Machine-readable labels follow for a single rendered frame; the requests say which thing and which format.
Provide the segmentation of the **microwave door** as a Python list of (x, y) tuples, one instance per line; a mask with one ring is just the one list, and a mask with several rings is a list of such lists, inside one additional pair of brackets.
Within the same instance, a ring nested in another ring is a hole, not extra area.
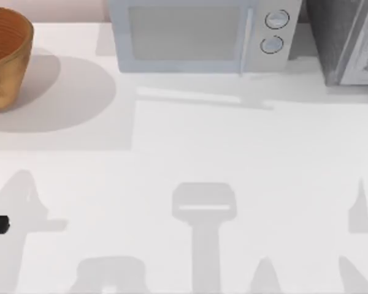
[(108, 0), (123, 73), (237, 73), (250, 0)]

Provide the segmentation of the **pale microwave oven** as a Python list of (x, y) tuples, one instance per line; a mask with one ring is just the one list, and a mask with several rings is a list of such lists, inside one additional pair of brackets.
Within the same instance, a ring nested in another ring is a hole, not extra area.
[[(302, 0), (250, 0), (250, 4), (253, 9), (252, 27), (243, 74), (283, 70), (288, 61)], [(270, 29), (265, 24), (265, 17), (276, 10), (287, 11), (289, 23), (281, 29)], [(281, 37), (284, 47), (276, 54), (267, 55), (261, 51), (260, 43), (272, 36)]]

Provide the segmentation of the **microwave knob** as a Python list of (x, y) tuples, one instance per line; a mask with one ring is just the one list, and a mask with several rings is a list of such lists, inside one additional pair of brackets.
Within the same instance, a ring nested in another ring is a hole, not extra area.
[(276, 54), (284, 47), (284, 40), (279, 36), (265, 38), (260, 43), (260, 49), (267, 55)]
[(270, 29), (281, 29), (289, 23), (289, 13), (285, 10), (269, 12), (265, 17), (265, 24)]

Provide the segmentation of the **brown woven basket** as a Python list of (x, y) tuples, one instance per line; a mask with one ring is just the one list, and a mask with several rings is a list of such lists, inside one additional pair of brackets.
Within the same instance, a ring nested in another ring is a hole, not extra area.
[(18, 98), (31, 57), (34, 26), (21, 13), (0, 7), (0, 110)]

